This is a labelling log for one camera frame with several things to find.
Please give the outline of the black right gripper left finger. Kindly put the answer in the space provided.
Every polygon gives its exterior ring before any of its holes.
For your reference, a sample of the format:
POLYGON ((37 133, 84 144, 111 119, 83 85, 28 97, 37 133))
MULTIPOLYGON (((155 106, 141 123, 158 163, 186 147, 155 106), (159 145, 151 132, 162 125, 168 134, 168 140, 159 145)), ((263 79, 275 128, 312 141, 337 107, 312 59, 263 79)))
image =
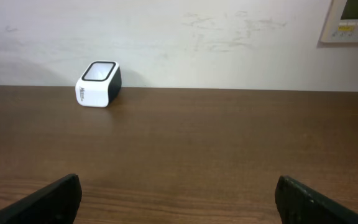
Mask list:
POLYGON ((82 198, 78 175, 68 174, 0 210, 0 224, 72 224, 82 198))

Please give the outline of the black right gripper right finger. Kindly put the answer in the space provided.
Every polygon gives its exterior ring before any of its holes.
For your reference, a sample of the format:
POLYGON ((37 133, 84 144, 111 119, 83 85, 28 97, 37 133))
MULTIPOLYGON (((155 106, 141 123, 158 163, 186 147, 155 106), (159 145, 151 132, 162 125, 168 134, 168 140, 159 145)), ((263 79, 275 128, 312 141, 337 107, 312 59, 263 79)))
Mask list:
POLYGON ((358 213, 287 175, 279 177, 275 203, 283 224, 358 224, 358 213))

